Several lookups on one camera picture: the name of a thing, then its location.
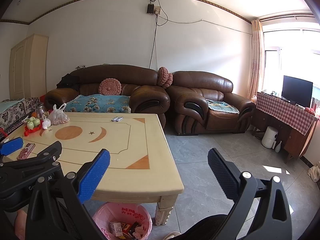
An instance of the sofa armrest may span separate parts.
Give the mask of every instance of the sofa armrest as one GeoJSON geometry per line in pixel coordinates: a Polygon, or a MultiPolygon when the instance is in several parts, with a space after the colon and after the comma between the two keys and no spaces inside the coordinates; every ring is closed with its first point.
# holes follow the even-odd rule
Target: sofa armrest
{"type": "Polygon", "coordinates": [[[189,88],[179,86],[170,86],[166,91],[178,114],[188,115],[202,125],[205,124],[208,102],[203,96],[189,88]]]}
{"type": "Polygon", "coordinates": [[[252,115],[253,110],[256,108],[255,103],[251,100],[233,93],[224,93],[223,101],[236,107],[240,112],[240,117],[249,112],[251,112],[252,115]]]}
{"type": "Polygon", "coordinates": [[[159,86],[138,87],[130,96],[129,106],[132,113],[163,114],[170,106],[170,97],[159,86]]]}
{"type": "Polygon", "coordinates": [[[67,103],[79,96],[79,92],[72,88],[56,88],[44,96],[44,106],[47,110],[52,109],[53,105],[60,107],[63,103],[67,103]]]}

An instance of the silver bolt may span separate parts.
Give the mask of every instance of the silver bolt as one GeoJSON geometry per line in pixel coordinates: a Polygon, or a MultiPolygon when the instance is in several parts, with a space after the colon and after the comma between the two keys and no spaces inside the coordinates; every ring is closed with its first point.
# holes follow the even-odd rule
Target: silver bolt
{"type": "Polygon", "coordinates": [[[273,177],[273,180],[274,180],[275,182],[280,182],[280,178],[279,178],[278,176],[274,176],[274,177],[273,177]]]}
{"type": "Polygon", "coordinates": [[[249,178],[251,178],[251,173],[245,171],[244,173],[242,173],[242,176],[244,176],[246,179],[249,179],[249,178]]]}
{"type": "Polygon", "coordinates": [[[69,173],[67,174],[67,178],[68,178],[68,179],[73,179],[75,176],[76,176],[76,174],[75,174],[74,172],[69,172],[69,173]]]}
{"type": "Polygon", "coordinates": [[[38,178],[38,182],[39,182],[39,183],[44,182],[44,177],[39,177],[39,178],[38,178]]]}

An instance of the sofa backrest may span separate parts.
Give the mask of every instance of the sofa backrest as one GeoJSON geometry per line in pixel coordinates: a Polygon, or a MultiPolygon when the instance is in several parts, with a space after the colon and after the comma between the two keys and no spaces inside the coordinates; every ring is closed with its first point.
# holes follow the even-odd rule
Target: sofa backrest
{"type": "Polygon", "coordinates": [[[223,101],[223,93],[233,90],[230,80],[204,71],[176,71],[172,85],[190,88],[204,98],[215,101],[223,101]]]}
{"type": "Polygon", "coordinates": [[[121,95],[130,96],[140,86],[157,84],[158,73],[153,69],[132,65],[97,65],[78,69],[70,73],[80,77],[81,95],[89,96],[99,93],[99,85],[106,78],[120,81],[121,95]]]}

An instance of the pink trash can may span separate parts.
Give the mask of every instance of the pink trash can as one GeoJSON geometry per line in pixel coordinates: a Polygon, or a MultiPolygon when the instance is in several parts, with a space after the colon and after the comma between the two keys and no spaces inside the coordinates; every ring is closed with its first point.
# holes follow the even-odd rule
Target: pink trash can
{"type": "Polygon", "coordinates": [[[118,237],[111,234],[109,222],[116,221],[131,225],[139,222],[145,228],[141,240],[146,240],[152,229],[150,214],[139,204],[106,202],[99,207],[92,219],[108,240],[119,240],[118,237]]]}

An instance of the brown sideboard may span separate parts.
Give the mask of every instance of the brown sideboard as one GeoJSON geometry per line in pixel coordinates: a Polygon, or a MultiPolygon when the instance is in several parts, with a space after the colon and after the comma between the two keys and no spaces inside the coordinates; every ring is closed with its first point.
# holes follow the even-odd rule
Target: brown sideboard
{"type": "Polygon", "coordinates": [[[277,144],[282,141],[281,148],[288,152],[288,158],[285,161],[286,163],[289,159],[293,157],[298,159],[306,153],[315,131],[317,121],[318,119],[315,117],[309,131],[306,135],[303,135],[272,115],[259,109],[255,109],[251,121],[251,124],[254,126],[252,135],[255,135],[257,129],[265,132],[268,126],[276,128],[278,130],[278,136],[276,138],[277,144]]]}

